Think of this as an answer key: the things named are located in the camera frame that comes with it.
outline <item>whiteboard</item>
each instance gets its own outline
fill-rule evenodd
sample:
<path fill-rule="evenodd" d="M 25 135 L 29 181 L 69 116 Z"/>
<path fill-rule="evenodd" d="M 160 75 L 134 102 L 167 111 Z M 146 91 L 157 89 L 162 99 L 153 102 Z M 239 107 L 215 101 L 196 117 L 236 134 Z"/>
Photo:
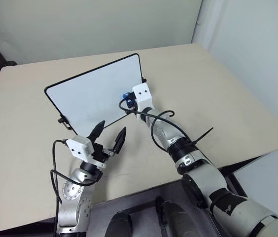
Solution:
<path fill-rule="evenodd" d="M 142 83 L 138 54 L 79 74 L 45 88 L 45 94 L 76 134 L 88 136 L 100 121 L 105 126 L 125 116 L 122 95 Z"/>

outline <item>beige tabletop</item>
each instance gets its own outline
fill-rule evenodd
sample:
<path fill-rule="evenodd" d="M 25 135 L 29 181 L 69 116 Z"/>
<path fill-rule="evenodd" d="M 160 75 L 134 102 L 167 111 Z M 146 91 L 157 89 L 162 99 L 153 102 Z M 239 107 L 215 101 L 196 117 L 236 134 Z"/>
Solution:
<path fill-rule="evenodd" d="M 154 105 L 172 109 L 181 127 L 196 139 L 214 130 L 198 147 L 218 167 L 278 149 L 278 120 L 208 52 L 197 44 L 136 51 Z M 55 82 L 114 61 L 122 52 L 5 67 L 0 72 L 0 231 L 55 215 L 49 170 L 51 146 L 74 133 L 57 123 L 59 113 L 44 94 Z M 112 145 L 127 127 L 124 147 L 107 163 L 93 203 L 118 198 L 179 179 L 172 159 L 159 150 L 146 125 L 134 115 L 103 131 Z M 79 165 L 66 147 L 56 148 L 66 175 Z"/>

